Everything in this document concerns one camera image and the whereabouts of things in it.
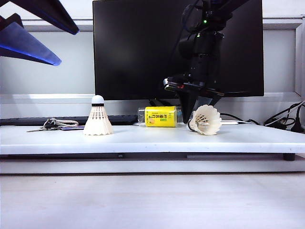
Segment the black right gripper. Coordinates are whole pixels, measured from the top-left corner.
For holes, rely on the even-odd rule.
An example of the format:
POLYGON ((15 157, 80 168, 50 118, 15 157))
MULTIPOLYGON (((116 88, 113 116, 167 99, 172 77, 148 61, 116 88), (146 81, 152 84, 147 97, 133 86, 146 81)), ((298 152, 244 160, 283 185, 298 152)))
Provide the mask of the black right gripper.
POLYGON ((189 122, 194 106, 196 110, 202 105, 215 106, 225 96, 218 85, 223 38, 220 32, 199 32, 180 39, 180 55, 190 61, 183 84, 196 91, 177 93, 184 124, 189 122))

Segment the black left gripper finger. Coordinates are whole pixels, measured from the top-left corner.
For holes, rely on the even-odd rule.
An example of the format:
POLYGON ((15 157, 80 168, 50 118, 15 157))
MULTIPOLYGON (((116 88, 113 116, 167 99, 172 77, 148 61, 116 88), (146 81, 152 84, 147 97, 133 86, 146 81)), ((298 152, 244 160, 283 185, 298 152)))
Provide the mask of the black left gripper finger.
POLYGON ((12 0, 55 27, 76 35, 80 30, 59 0, 12 0))
POLYGON ((16 13, 8 18, 0 18, 0 55, 53 66, 61 64, 61 59, 55 53, 23 27, 16 13))

